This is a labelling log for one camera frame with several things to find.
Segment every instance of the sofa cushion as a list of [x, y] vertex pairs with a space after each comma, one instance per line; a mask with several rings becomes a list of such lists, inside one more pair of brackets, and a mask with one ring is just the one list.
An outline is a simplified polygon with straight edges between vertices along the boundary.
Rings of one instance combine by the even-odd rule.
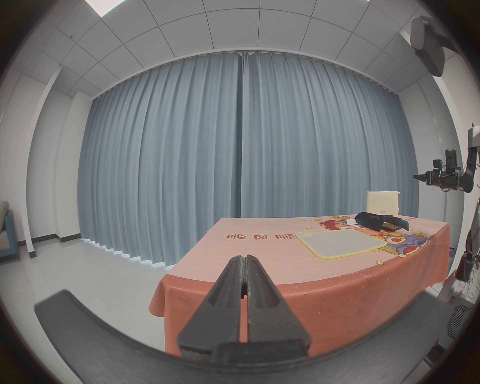
[[10, 245], [8, 244], [7, 230], [3, 230], [0, 232], [0, 251], [4, 251], [6, 249], [10, 249]]
[[3, 228], [3, 224], [5, 224], [5, 215], [8, 212], [8, 208], [9, 208], [8, 201], [2, 201], [0, 203], [0, 231]]

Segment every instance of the white cutting board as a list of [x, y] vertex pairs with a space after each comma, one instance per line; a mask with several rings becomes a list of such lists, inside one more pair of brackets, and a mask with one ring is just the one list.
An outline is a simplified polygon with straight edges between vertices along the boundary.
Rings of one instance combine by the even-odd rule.
[[386, 241], [355, 231], [339, 229], [323, 232], [299, 232], [297, 238], [321, 259], [337, 259], [384, 247]]

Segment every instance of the blue sofa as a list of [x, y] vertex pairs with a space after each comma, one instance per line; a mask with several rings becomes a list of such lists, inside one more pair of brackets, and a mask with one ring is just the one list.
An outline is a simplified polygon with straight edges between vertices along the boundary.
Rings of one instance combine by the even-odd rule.
[[0, 261], [3, 257], [18, 255], [17, 236], [13, 225], [13, 212], [8, 210], [8, 202], [0, 203], [0, 211], [7, 211], [4, 217], [0, 217]]

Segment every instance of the pink tablecloth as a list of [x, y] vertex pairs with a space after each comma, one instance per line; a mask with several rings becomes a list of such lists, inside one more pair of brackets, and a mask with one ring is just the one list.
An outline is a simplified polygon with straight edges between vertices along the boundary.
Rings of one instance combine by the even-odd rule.
[[[301, 231], [338, 230], [350, 216], [223, 218], [163, 277], [149, 310], [165, 316], [165, 348], [176, 338], [232, 256], [256, 256], [312, 336], [310, 355], [327, 352], [373, 330], [418, 292], [443, 281], [448, 224], [403, 217], [410, 231], [382, 233], [387, 246], [349, 257], [317, 258], [297, 238]], [[245, 340], [246, 330], [241, 330]]]

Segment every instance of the kitchen knife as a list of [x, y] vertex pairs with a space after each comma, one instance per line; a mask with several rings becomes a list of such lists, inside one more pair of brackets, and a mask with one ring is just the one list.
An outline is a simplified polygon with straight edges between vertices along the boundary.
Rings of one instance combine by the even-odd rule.
[[397, 225], [403, 229], [410, 230], [410, 225], [407, 221], [399, 217], [390, 215], [376, 215], [368, 212], [360, 212], [355, 216], [355, 221], [366, 228], [373, 229], [380, 232], [384, 222]]

